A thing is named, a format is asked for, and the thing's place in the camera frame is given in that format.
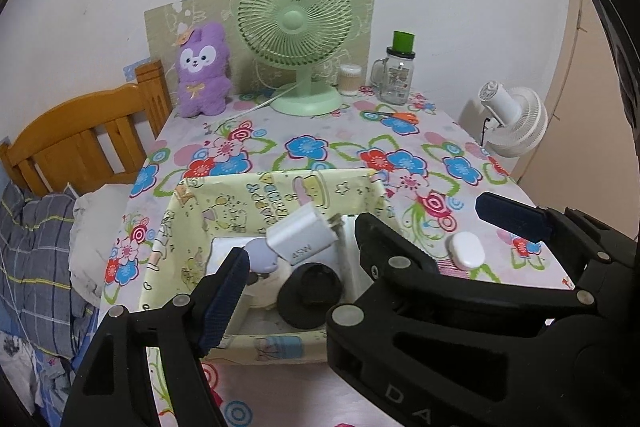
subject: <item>purple plush toy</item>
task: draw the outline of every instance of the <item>purple plush toy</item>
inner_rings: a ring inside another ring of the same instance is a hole
[[[225,76],[228,58],[225,29],[217,22],[194,29],[180,46],[175,68],[181,117],[213,116],[225,110],[225,96],[231,89],[231,80]]]

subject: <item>star print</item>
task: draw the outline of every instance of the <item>star print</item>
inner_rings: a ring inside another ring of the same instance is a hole
[[[335,185],[335,193],[340,194],[341,196],[345,195],[347,192],[351,190],[347,182],[341,183],[340,185]]]

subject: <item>fan base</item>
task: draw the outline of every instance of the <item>fan base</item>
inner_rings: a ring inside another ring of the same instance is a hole
[[[280,87],[273,96],[289,89],[293,84]],[[290,90],[273,102],[273,107],[277,112],[292,114],[293,116],[318,116],[335,111],[342,105],[342,97],[335,87],[329,86],[326,82],[312,82],[311,92],[308,95],[300,96],[297,89]]]

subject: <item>table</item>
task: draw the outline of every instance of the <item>table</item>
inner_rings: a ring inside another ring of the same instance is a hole
[[[235,97],[217,117],[182,119],[174,111],[130,195],[105,273],[100,317],[114,304],[138,309],[153,240],[180,179],[249,171],[375,169],[402,234],[429,253],[441,273],[573,288],[544,244],[530,243],[478,218],[474,203],[484,191],[523,203],[530,200],[485,149],[423,94],[414,92],[408,105],[390,107],[363,87],[357,96],[344,97],[339,109],[322,116],[287,116],[270,107],[243,115],[270,94]],[[338,185],[335,190],[348,187]],[[447,237],[460,230],[474,232],[486,251],[486,262],[471,272],[459,270],[447,255]],[[203,367],[216,402],[234,427],[397,425],[326,364]],[[176,422],[159,368],[159,360],[152,357],[156,404],[167,427]]]

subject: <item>green fan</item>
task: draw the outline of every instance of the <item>green fan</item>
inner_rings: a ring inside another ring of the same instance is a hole
[[[237,0],[236,17],[241,39],[260,60],[296,70],[296,83],[278,89],[271,107],[296,116],[340,107],[334,87],[312,82],[311,67],[333,55],[347,38],[351,0]]]

